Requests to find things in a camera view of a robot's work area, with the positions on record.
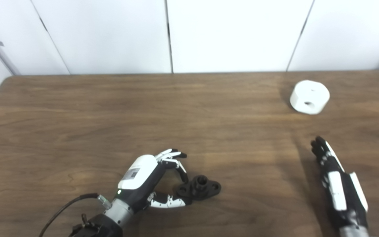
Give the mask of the white and black right hand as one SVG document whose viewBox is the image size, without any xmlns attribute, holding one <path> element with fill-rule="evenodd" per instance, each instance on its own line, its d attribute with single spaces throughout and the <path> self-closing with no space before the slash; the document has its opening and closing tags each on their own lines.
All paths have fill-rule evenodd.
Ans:
<svg viewBox="0 0 379 237">
<path fill-rule="evenodd" d="M 332 147 L 321 136 L 310 144 L 329 202 L 330 220 L 335 228 L 368 228 L 368 204 L 356 173 L 344 170 Z"/>
</svg>

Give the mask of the white and black left hand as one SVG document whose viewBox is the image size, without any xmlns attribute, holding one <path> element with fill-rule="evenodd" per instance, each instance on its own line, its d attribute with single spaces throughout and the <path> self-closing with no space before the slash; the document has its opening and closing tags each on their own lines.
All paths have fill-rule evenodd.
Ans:
<svg viewBox="0 0 379 237">
<path fill-rule="evenodd" d="M 114 201 L 122 201 L 134 213 L 148 207 L 167 209 L 191 205 L 193 200 L 190 198 L 154 191 L 168 169 L 177 170 L 183 183 L 188 183 L 188 174 L 178 160 L 186 157 L 185 153 L 173 148 L 157 155 L 138 157 L 118 183 Z"/>
</svg>

